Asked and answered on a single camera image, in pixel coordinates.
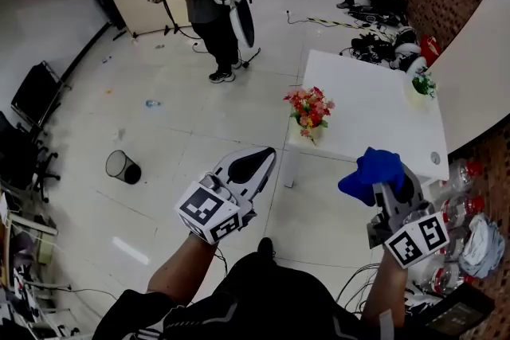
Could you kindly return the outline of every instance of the plastic bottle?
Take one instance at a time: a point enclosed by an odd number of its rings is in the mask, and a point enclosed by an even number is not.
[[[444,255],[447,262],[454,262],[459,259],[470,236],[471,232],[464,227],[454,229],[448,233],[449,244],[436,253]]]
[[[145,105],[147,107],[158,107],[161,103],[159,101],[147,100],[145,101]]]
[[[458,194],[446,200],[441,206],[443,221],[447,229],[455,229],[467,225],[478,213],[484,211],[484,199],[480,196],[469,198]]]
[[[449,180],[442,180],[430,185],[430,194],[435,201],[444,201],[458,193],[466,193],[473,186],[476,176],[480,176],[482,165],[468,162],[464,158],[449,165]]]
[[[461,271],[458,264],[446,264],[444,267],[434,270],[428,283],[423,287],[426,291],[448,295],[460,287],[463,283],[473,283],[475,278]]]

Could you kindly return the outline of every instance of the blue cloth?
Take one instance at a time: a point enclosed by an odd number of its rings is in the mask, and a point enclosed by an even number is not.
[[[371,207],[375,204],[373,184],[393,183],[397,193],[402,188],[406,172],[398,154],[369,147],[356,162],[357,171],[338,182],[339,190],[345,194],[356,197]]]

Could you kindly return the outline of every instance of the sneaker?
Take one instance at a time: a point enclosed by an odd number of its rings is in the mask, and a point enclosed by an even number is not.
[[[237,60],[235,63],[232,64],[232,69],[239,69],[242,66],[242,61]]]
[[[273,251],[273,242],[271,238],[264,237],[258,245],[257,252],[262,254],[264,258],[272,260],[276,253]]]
[[[236,79],[236,76],[232,72],[215,72],[209,75],[209,81],[213,84],[219,84],[220,82],[232,82]]]

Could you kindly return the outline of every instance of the white table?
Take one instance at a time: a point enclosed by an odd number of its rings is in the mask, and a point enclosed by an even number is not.
[[[410,86],[410,78],[404,72],[311,50],[303,88],[322,89],[336,107],[326,118],[329,128],[315,146],[293,131],[294,126],[289,127],[284,184],[292,187],[300,152],[355,162],[368,147],[400,154],[423,185],[448,180],[437,98],[426,98],[417,106],[406,96],[405,86]],[[432,156],[439,157],[438,164]]]

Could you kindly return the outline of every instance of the white tile floor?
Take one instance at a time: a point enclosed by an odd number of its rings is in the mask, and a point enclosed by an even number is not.
[[[381,254],[371,253],[365,230],[373,210],[336,187],[355,169],[353,163],[306,155],[295,187],[289,190],[282,182],[290,112],[282,98],[302,81],[310,49],[337,53],[359,35],[343,27],[288,25],[286,10],[292,21],[317,17],[352,23],[336,9],[341,1],[253,0],[256,47],[262,52],[230,84],[209,83],[212,57],[194,53],[185,37],[157,33],[132,44],[128,36],[113,42],[115,33],[109,30],[80,64],[74,89],[49,129],[51,147],[60,153],[55,171],[62,174],[49,187],[61,248],[55,268],[62,279],[116,296],[126,288],[144,291],[151,273],[186,237],[173,210],[179,194],[225,154],[252,144],[275,147],[278,162],[256,198],[258,217],[221,244],[229,267],[270,236],[279,264],[312,273],[337,295],[357,267],[377,261]],[[244,58],[251,53],[242,50]],[[147,108],[147,99],[162,105]],[[115,149],[141,165],[136,186],[104,172]],[[214,260],[197,299],[208,296],[223,273],[222,263]],[[340,303],[370,275],[360,274]],[[83,303],[62,295],[88,329],[113,302],[95,292],[82,292],[80,299]]]

